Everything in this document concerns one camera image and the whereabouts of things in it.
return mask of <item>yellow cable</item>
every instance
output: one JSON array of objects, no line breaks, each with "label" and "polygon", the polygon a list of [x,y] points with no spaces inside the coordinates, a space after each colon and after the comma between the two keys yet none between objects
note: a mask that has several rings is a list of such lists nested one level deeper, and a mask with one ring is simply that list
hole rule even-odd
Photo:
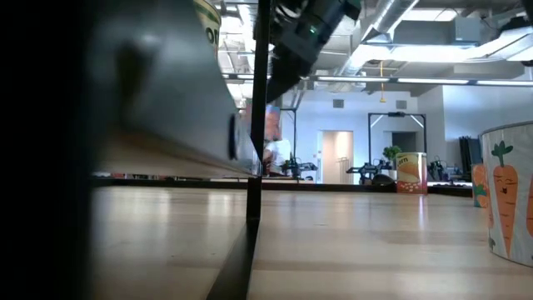
[{"label": "yellow cable", "polygon": [[[380,62],[380,73],[381,73],[381,76],[383,77],[383,61]],[[381,103],[386,103],[386,100],[385,100],[385,83],[381,83],[381,100],[380,100]]]}]

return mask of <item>white wall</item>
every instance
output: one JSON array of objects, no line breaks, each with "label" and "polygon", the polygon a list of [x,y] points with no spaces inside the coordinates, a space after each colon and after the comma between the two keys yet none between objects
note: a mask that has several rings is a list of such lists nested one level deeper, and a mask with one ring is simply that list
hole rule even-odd
[{"label": "white wall", "polygon": [[[322,91],[307,91],[301,101],[297,112],[297,142],[296,156],[305,162],[316,164],[317,138],[321,130],[352,131],[354,140],[354,166],[362,166],[368,161],[368,113],[389,113],[395,112],[396,100],[407,100],[407,110],[405,113],[417,112],[417,100],[408,92],[386,92],[386,103],[380,102],[381,94],[376,92],[367,95],[364,92],[351,92],[343,94],[333,94]],[[342,109],[333,108],[332,99],[344,99],[345,107]],[[283,138],[288,139],[291,144],[294,142],[292,132],[292,120],[288,113],[282,114]],[[381,153],[385,146],[390,146],[390,134],[383,132],[390,131],[416,131],[420,127],[410,118],[387,120],[384,117],[372,129],[372,156],[381,158]]]},{"label": "white wall", "polygon": [[[530,80],[529,73],[515,80]],[[533,120],[533,88],[446,86],[443,96],[450,165],[461,166],[459,137],[477,138],[490,128]]]},{"label": "white wall", "polygon": [[427,118],[427,158],[430,162],[436,156],[441,159],[446,159],[442,88],[442,86],[435,87],[418,97],[418,111],[419,113],[424,113]]},{"label": "white wall", "polygon": [[[531,69],[515,80],[531,80]],[[462,167],[459,137],[533,120],[533,88],[436,87],[418,97],[418,109],[427,115],[428,161]]]}]

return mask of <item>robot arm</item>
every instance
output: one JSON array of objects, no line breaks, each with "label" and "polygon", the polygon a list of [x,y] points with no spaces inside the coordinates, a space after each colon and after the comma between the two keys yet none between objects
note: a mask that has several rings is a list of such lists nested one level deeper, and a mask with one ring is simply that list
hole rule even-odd
[{"label": "robot arm", "polygon": [[[271,34],[276,47],[266,90],[268,103],[309,75],[345,15],[356,21],[361,12],[360,0],[279,0],[278,5],[281,7],[272,21],[277,30]],[[286,10],[299,16],[291,17]]]}]

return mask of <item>exposed pipe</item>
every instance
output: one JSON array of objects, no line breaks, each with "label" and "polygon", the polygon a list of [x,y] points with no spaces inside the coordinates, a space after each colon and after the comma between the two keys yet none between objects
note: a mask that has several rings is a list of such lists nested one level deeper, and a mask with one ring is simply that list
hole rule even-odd
[{"label": "exposed pipe", "polygon": [[388,33],[398,26],[403,16],[418,3],[419,0],[380,0],[376,7],[376,16],[371,25],[372,31],[363,37],[363,41]]},{"label": "exposed pipe", "polygon": [[[372,35],[374,37],[383,33],[388,33],[394,30],[396,26],[401,22],[403,16],[405,16],[412,8],[418,3],[419,0],[380,0],[376,6],[376,13],[374,21],[369,27],[370,30],[359,27],[359,30],[365,30],[361,35],[358,42],[370,39]],[[361,68],[366,63],[365,59],[355,59],[362,55],[359,43],[356,49],[351,54],[350,58],[346,60],[344,65],[335,73],[337,76],[356,76]],[[331,85],[330,91],[338,93],[342,90],[345,83],[334,83]]]}]

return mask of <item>door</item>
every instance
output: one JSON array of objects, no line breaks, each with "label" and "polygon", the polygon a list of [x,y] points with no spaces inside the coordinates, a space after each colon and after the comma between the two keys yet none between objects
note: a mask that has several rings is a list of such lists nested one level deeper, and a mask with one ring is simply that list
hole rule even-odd
[{"label": "door", "polygon": [[346,170],[353,164],[353,132],[323,131],[321,167],[325,184],[353,184]]},{"label": "door", "polygon": [[392,145],[400,147],[403,153],[417,152],[416,132],[392,133]]}]

